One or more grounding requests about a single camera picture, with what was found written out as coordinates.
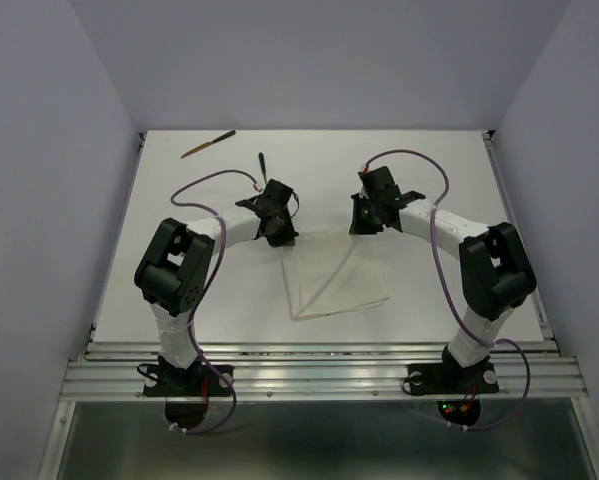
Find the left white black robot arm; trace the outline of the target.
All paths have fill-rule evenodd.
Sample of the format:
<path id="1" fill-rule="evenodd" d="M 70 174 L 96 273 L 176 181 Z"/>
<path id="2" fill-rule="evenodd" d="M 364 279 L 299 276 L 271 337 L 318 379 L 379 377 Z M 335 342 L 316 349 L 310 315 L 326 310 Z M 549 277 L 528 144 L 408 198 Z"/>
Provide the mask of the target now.
<path id="1" fill-rule="evenodd" d="M 202 220 L 183 223 L 167 218 L 159 224 L 134 275 L 160 340 L 157 362 L 138 367 L 146 396 L 229 395 L 234 368 L 211 368 L 201 359 L 200 348 L 191 340 L 191 316 L 228 248 L 260 238 L 273 248 L 292 246 L 297 236 L 288 207 L 254 198 Z"/>

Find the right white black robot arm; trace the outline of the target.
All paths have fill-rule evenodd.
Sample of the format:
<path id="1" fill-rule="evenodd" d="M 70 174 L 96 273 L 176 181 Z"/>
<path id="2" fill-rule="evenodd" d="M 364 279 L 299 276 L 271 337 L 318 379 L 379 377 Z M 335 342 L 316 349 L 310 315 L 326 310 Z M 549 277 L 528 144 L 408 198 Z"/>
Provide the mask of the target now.
<path id="1" fill-rule="evenodd" d="M 375 235 L 387 228 L 430 243 L 442 292 L 458 331 L 435 366 L 442 384 L 461 390 L 482 370 L 505 321 L 536 289 L 536 278 L 516 228 L 488 226 L 439 207 L 418 192 L 382 202 L 352 196 L 352 235 Z M 459 314 L 441 267 L 439 252 L 458 260 L 466 302 Z"/>

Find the white cloth napkin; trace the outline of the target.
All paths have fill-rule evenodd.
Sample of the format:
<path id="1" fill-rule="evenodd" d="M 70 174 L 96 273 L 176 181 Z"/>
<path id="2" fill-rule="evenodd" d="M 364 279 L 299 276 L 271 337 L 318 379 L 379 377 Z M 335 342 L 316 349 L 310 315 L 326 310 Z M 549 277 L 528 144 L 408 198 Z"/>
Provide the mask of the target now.
<path id="1" fill-rule="evenodd" d="M 349 313 L 389 299 L 372 246 L 344 230 L 311 232 L 281 250 L 291 318 Z"/>

